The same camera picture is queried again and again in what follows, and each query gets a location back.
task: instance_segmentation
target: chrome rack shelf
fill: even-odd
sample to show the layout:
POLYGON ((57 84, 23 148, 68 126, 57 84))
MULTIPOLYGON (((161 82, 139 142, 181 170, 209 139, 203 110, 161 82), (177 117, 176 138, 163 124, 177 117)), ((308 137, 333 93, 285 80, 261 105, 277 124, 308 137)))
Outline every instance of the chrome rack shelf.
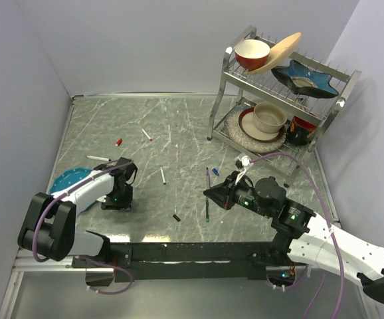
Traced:
MULTIPOLYGON (((314 148, 320 138, 323 136, 332 121, 336 118, 339 111, 343 108, 351 91, 358 81, 361 72, 355 70, 351 75, 348 75, 347 70, 345 72, 340 72, 338 70, 339 66, 337 68, 332 68, 329 64, 325 65, 321 61, 318 62, 313 58, 308 58, 306 53, 300 54, 298 51, 293 52, 283 62, 284 64, 288 64, 290 59, 294 59, 312 70, 332 75, 333 79, 331 81, 331 85, 339 92, 336 98, 331 99, 316 99, 309 98, 308 96, 295 95, 286 86, 277 81, 271 72, 249 75, 247 74, 247 71, 238 64, 233 52, 235 47, 245 39, 257 39, 267 43, 270 47, 273 47, 277 42, 270 41, 270 37, 268 39, 264 39, 262 34, 261 36, 257 36, 256 28, 248 27, 231 43, 229 47, 227 47, 223 57, 219 93, 217 94, 217 98, 209 118, 207 139, 211 140, 213 137, 216 137, 236 150, 245 152, 252 158, 259 155, 253 154, 233 142, 225 133, 223 133, 223 130, 220 130, 220 128, 222 128, 221 124, 226 115, 216 126, 214 126, 215 116, 217 114, 217 110, 219 109, 221 100, 223 99, 226 83, 229 82, 239 88, 237 103, 233 106, 233 108, 237 107, 241 103, 251 105, 255 104, 242 96, 243 92, 246 91, 282 108, 289 113, 290 117, 297 116, 318 127, 316 133, 314 134, 313 140, 307 146, 297 147, 286 142, 279 149, 283 152, 288 152, 289 154, 294 155, 301 161, 306 161, 314 151, 314 148)), ((299 172, 299 167, 295 164, 295 162, 290 160, 288 165, 285 165, 284 160, 278 161, 276 159, 268 162, 273 169, 275 169, 278 173, 281 173, 281 175, 286 178, 286 184, 291 185, 294 182, 296 175, 299 172)))

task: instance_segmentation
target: white marker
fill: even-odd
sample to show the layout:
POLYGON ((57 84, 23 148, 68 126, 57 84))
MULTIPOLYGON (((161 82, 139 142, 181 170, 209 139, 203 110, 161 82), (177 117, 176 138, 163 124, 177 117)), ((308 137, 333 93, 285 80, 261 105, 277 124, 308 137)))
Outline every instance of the white marker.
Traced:
POLYGON ((111 161, 110 158, 100 158, 98 156, 86 156, 86 157, 96 161, 111 161))
POLYGON ((159 168, 160 168, 160 170, 161 170, 161 177, 163 178, 163 184, 165 185, 165 184, 167 184, 167 182, 165 181, 165 176, 164 176, 163 167, 160 166, 159 168))
POLYGON ((149 141, 152 141, 151 137, 145 132, 145 130, 143 128, 141 130, 146 135, 146 137, 149 139, 149 141))

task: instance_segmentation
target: beige bowl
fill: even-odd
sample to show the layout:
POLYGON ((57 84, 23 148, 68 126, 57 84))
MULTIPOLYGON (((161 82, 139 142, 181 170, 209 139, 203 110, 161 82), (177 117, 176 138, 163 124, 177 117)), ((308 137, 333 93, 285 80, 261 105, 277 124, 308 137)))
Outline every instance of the beige bowl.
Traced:
POLYGON ((261 132, 275 133, 285 125, 286 121, 286 112, 271 103, 258 103, 254 107, 252 123, 261 132))

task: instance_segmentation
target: dish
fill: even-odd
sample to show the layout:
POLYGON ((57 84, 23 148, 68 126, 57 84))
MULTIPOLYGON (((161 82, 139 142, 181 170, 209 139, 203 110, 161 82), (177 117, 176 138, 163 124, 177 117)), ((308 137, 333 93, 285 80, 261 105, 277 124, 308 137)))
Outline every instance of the dish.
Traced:
POLYGON ((272 74, 294 94, 313 98, 335 98, 338 95, 338 91, 330 85, 330 74, 310 70, 295 60, 291 60, 289 66, 273 68, 272 74))
POLYGON ((81 181, 86 178, 92 170, 90 168, 77 167, 73 169, 69 169, 62 173, 62 175, 58 176, 54 182, 52 187, 50 188, 50 193, 54 193, 56 191, 62 191, 74 185, 75 183, 81 181))
POLYGON ((254 107, 252 122, 264 133, 277 133, 287 121, 286 112, 267 102, 258 103, 254 107))
POLYGON ((247 70, 260 68, 266 62, 270 47, 260 40, 247 39, 235 47, 239 65, 247 70))
POLYGON ((239 116, 243 110, 250 108, 247 104, 234 107, 226 115, 224 128, 226 135, 244 149, 257 154, 267 154, 277 150, 285 143, 286 132, 278 140, 273 142, 260 142, 246 135, 239 126, 239 116))
POLYGON ((253 138, 259 142, 268 143, 276 141, 284 135, 285 126, 281 127, 281 129, 275 133, 265 133, 260 131, 252 122, 253 117, 254 108, 247 108, 246 110, 243 110, 239 115, 239 126, 241 130, 250 138, 253 138))
POLYGON ((256 70, 249 71, 248 74, 265 73, 271 68, 274 68, 275 66, 281 64, 282 61, 288 58, 290 54, 294 51, 294 49, 300 42, 300 39, 301 32, 297 32, 293 35, 290 35, 289 37, 286 37, 277 45, 274 45, 270 49, 270 53, 267 57, 266 63, 256 70))
POLYGON ((286 131, 286 140, 292 145, 306 145, 312 140, 317 128, 316 125, 295 116, 286 131))

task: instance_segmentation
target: gray wall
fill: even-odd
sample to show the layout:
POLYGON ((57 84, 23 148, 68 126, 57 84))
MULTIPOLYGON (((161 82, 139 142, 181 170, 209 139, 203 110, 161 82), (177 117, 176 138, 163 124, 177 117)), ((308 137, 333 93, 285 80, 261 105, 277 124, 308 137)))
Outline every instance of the gray wall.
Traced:
POLYGON ((302 51, 325 59, 358 0, 18 2, 75 95, 216 93, 223 52, 249 25, 278 40, 301 31, 302 51))
POLYGON ((69 105, 15 1, 0 1, 0 305, 31 195, 45 190, 69 105))
POLYGON ((384 1, 359 2, 330 58, 363 74, 322 140, 322 163, 345 230, 384 246, 384 1))

